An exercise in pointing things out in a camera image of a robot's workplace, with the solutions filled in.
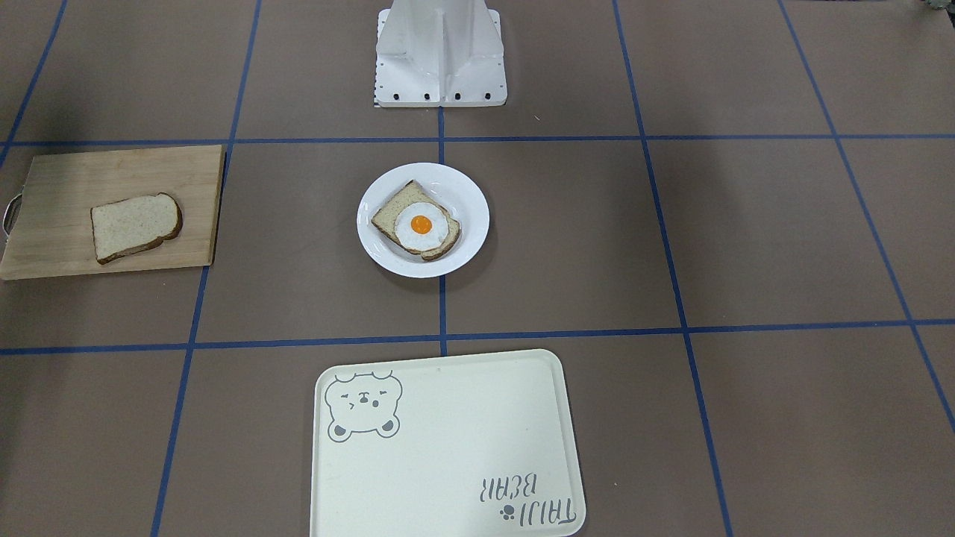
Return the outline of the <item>fried egg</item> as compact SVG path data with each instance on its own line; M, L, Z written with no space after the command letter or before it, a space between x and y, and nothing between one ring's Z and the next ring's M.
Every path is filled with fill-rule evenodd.
M412 254L442 247L451 233L444 212L431 203L412 203L397 214L393 232L397 242Z

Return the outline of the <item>wooden cutting board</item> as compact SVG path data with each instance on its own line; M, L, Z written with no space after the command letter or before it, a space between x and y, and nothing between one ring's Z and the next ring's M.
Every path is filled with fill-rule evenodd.
M2 279L210 266L224 165L222 144L36 156L4 247ZM177 237L100 264L92 208L157 193L170 195L181 208Z

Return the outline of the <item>white round plate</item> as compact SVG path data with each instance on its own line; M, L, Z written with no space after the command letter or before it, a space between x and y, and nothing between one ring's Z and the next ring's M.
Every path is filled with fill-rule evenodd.
M375 227L373 217L408 183L449 212L460 227L447 254L423 260L406 251ZM410 163L382 174L366 190L359 204L356 229L362 247L382 268L401 276L430 278L447 275L474 258L485 243L490 228L490 210L480 187L465 174L436 163Z

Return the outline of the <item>cream bear tray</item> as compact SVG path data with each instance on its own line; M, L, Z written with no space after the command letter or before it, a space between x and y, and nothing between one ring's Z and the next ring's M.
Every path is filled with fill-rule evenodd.
M545 349L353 365L314 386L313 536L571 536L586 492Z

